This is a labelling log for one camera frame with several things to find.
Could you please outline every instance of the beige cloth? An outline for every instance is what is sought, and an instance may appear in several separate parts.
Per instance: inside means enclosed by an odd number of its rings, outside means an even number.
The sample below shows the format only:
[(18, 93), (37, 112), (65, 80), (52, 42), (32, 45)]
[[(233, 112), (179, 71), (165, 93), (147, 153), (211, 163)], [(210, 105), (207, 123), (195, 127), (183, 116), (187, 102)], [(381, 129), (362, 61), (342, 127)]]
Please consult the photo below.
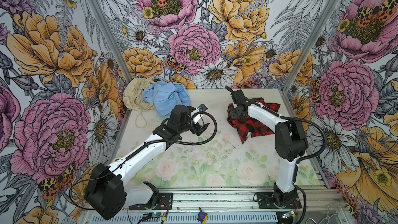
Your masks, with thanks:
[(155, 106), (142, 98), (142, 92), (156, 82), (146, 78), (134, 78), (123, 92), (123, 102), (134, 111), (153, 111)]

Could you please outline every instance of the red and black plaid shirt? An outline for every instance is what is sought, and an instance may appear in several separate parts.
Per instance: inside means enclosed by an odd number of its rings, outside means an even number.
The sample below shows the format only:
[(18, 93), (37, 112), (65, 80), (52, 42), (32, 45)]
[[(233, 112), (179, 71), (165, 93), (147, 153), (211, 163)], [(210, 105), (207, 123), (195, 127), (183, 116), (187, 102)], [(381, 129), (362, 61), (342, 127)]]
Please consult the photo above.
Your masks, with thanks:
[[(280, 104), (277, 104), (277, 103), (265, 103), (263, 98), (255, 98), (255, 99), (251, 99), (251, 100), (253, 100), (255, 102), (260, 102), (265, 107), (268, 107), (275, 112), (278, 112), (279, 107), (281, 106)], [(265, 136), (265, 135), (269, 135), (269, 134), (274, 134), (274, 132), (269, 127), (267, 127), (263, 123), (259, 122), (255, 118), (246, 117), (246, 118), (232, 119), (231, 109), (233, 107), (234, 107), (233, 104), (229, 104), (228, 117), (226, 120), (233, 128), (236, 128), (236, 130), (238, 131), (240, 140), (242, 141), (242, 144), (248, 139), (248, 135), (250, 132), (251, 132), (252, 138), (257, 137), (257, 136)]]

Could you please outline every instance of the blue cloth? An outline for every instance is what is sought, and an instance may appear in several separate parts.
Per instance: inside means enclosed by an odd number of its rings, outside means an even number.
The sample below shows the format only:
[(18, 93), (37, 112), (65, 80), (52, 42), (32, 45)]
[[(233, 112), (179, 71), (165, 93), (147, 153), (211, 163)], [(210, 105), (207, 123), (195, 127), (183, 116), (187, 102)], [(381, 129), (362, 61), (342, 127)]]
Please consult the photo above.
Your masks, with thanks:
[(190, 106), (191, 100), (185, 86), (176, 82), (159, 81), (142, 92), (142, 98), (155, 105), (161, 117), (170, 117), (176, 105)]

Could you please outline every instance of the floral tabletop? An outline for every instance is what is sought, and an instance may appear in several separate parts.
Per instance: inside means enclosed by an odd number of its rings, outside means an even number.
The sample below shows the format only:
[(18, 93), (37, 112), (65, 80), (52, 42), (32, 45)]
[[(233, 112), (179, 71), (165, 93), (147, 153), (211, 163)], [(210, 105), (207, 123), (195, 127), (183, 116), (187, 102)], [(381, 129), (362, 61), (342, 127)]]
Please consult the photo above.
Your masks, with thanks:
[[(279, 173), (279, 156), (274, 148), (275, 135), (248, 138), (242, 144), (238, 133), (227, 121), (227, 106), (232, 103), (226, 90), (188, 90), (191, 105), (204, 103), (217, 120), (218, 130), (212, 141), (202, 146), (172, 145), (166, 152), (146, 164), (132, 179), (131, 183), (151, 182), (158, 188), (195, 188), (195, 187), (269, 187)], [(263, 97), (265, 102), (281, 103), (277, 89), (244, 89), (247, 97)], [(287, 115), (287, 109), (281, 105), (279, 113)], [(139, 112), (132, 112), (125, 134), (122, 138), (117, 157), (126, 155), (136, 148), (152, 133), (163, 117), (156, 112), (143, 112), (148, 122)], [(187, 142), (203, 141), (211, 136), (214, 125), (211, 124), (200, 137), (186, 132), (182, 138)], [(302, 162), (297, 182), (300, 185), (319, 185), (311, 162)]]

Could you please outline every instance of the wall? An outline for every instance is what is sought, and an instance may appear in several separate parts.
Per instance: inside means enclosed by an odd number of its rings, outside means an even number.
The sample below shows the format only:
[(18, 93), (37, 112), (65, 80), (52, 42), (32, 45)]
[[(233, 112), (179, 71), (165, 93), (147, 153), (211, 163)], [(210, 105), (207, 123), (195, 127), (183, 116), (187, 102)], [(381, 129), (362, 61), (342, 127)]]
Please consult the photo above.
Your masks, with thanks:
[[(318, 160), (357, 223), (398, 223), (397, 3), (341, 0), (313, 44), (310, 81), (287, 90), (296, 115), (326, 130)], [(320, 132), (305, 128), (318, 151)]]
[[(189, 89), (281, 87), (327, 2), (98, 1), (133, 77)], [(301, 85), (312, 77), (312, 62)]]
[[(125, 81), (82, 2), (0, 0), (0, 8), (2, 223), (76, 223), (67, 193), (111, 156)], [(86, 186), (73, 188), (79, 205)]]

